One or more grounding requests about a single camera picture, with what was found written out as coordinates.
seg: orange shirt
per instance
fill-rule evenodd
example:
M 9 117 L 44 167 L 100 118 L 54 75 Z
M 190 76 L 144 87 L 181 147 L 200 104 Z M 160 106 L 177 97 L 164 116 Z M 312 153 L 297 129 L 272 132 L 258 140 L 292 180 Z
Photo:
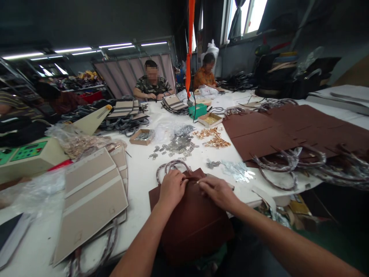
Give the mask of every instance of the orange shirt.
M 193 90 L 198 89 L 201 85 L 216 85 L 214 74 L 206 73 L 204 67 L 200 67 L 195 74 Z

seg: hanging orange cord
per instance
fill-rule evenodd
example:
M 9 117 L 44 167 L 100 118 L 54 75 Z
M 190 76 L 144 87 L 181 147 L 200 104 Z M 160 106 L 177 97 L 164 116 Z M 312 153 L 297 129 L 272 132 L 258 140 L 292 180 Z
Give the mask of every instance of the hanging orange cord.
M 191 84 L 191 57 L 192 57 L 192 34 L 193 34 L 193 22 L 195 17 L 195 0 L 188 1 L 188 53 L 186 60 L 186 90 L 187 97 L 190 98 L 189 86 Z

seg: fluorescent light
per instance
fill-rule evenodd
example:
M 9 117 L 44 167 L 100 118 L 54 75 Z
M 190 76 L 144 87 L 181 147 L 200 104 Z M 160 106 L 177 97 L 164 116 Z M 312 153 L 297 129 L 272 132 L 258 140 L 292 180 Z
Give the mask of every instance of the fluorescent light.
M 167 42 L 147 43 L 147 44 L 141 44 L 141 46 L 158 45 L 158 44 L 167 44 Z
M 14 60 L 17 58 L 26 58 L 26 57 L 34 57 L 34 56 L 41 56 L 44 55 L 41 52 L 36 52 L 36 53 L 29 53 L 29 54 L 21 54 L 21 55 L 15 55 L 15 56 L 7 56 L 7 57 L 3 57 L 6 60 Z
M 108 48 L 108 47 L 126 46 L 126 45 L 132 45 L 132 43 L 122 43 L 122 44 L 104 45 L 104 46 L 99 46 L 99 48 Z
M 61 58 L 62 56 L 52 56 L 52 57 L 46 57 L 46 58 L 36 58 L 36 59 L 31 59 L 31 60 L 46 60 L 49 58 Z
M 82 53 L 75 53 L 75 54 L 72 54 L 72 55 L 73 55 L 73 56 L 77 56 L 77 55 L 90 54 L 90 53 L 96 53 L 96 52 L 101 52 L 101 50 L 97 50 L 97 51 L 88 51 L 88 52 L 82 52 Z
M 60 70 L 60 72 L 62 73 L 62 74 L 64 74 L 64 75 L 68 75 L 68 72 L 67 71 L 65 71 L 64 69 L 62 69 L 59 65 L 57 65 L 56 63 L 55 63 L 55 65 L 56 65 L 56 67 Z
M 54 74 L 52 74 L 51 72 L 49 72 L 48 70 L 46 70 L 46 69 L 42 69 L 44 72 L 45 72 L 45 74 L 47 75 L 47 76 L 54 76 Z
M 108 50 L 117 50 L 117 49 L 131 48 L 131 47 L 134 47 L 134 45 L 124 46 L 124 47 L 117 47 L 117 48 L 108 48 Z
M 63 49 L 63 50 L 57 50 L 55 53 L 66 53 L 66 52 L 76 52 L 76 51 L 82 51 L 82 50 L 91 50 L 91 47 L 83 47 L 83 48 L 74 48 L 74 49 Z

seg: hand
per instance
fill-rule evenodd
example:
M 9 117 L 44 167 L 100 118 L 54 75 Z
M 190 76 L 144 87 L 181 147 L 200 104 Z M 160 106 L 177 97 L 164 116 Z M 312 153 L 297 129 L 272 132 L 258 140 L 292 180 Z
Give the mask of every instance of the hand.
M 163 182 L 160 186 L 160 197 L 158 203 L 163 207 L 169 209 L 171 212 L 181 201 L 188 180 L 182 181 L 186 176 L 179 170 L 170 170 L 164 176 Z
M 203 178 L 199 181 L 199 186 L 218 207 L 232 214 L 234 214 L 238 205 L 242 203 L 223 179 Z
M 163 93 L 161 93 L 161 94 L 158 94 L 158 96 L 157 96 L 157 100 L 161 100 L 161 99 L 163 99 L 163 97 L 164 97 L 165 95 L 163 94 Z
M 156 95 L 153 94 L 153 93 L 150 93 L 150 94 L 147 95 L 147 98 L 149 98 L 149 99 L 156 99 Z

